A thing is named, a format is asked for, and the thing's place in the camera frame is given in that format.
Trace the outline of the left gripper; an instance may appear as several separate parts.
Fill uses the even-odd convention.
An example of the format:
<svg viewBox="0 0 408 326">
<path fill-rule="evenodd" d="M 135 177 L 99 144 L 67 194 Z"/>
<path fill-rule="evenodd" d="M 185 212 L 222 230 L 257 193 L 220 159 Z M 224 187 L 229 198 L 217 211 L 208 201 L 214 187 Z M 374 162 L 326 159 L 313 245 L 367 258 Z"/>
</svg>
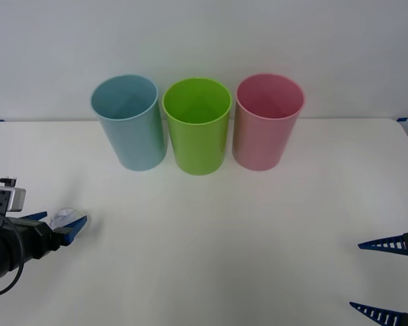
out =
<svg viewBox="0 0 408 326">
<path fill-rule="evenodd" d="M 41 259 L 51 251 L 57 251 L 59 247 L 69 246 L 83 229 L 88 217 L 79 213 L 68 215 L 55 215 L 52 218 L 52 229 L 42 221 L 48 216 L 46 211 L 33 213 L 11 219 L 11 222 L 19 231 L 24 245 L 24 261 Z M 14 231 L 6 226 L 6 242 L 11 251 L 12 263 L 19 264 L 21 259 L 20 245 Z"/>
</svg>

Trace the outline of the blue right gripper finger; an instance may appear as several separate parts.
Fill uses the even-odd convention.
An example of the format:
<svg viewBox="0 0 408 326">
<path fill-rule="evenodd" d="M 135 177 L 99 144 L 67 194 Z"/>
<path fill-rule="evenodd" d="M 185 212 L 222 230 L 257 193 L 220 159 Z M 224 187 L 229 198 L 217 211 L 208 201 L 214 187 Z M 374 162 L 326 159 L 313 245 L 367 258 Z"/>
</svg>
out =
<svg viewBox="0 0 408 326">
<path fill-rule="evenodd" d="M 408 326 L 408 313 L 350 302 L 350 306 L 382 326 Z"/>
<path fill-rule="evenodd" d="M 363 242 L 358 244 L 358 248 L 408 256 L 408 232 L 399 236 Z"/>
</svg>

